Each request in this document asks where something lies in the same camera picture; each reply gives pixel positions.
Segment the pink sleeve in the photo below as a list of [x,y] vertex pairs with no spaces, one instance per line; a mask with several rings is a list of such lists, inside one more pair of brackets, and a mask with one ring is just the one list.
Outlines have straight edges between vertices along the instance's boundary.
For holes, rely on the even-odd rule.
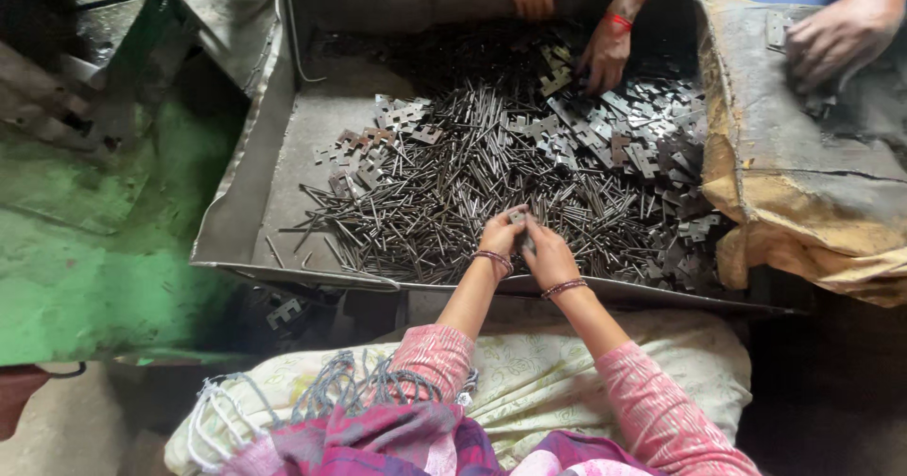
[[608,387],[627,451],[641,462],[684,476],[759,474],[636,343],[602,355],[595,368]]
[[[421,325],[406,331],[389,369],[420,374],[441,389],[444,403],[453,403],[469,376],[474,350],[475,342],[452,327],[437,323]],[[403,382],[401,388],[407,398],[414,397],[414,384]],[[419,398],[428,398],[425,387]]]

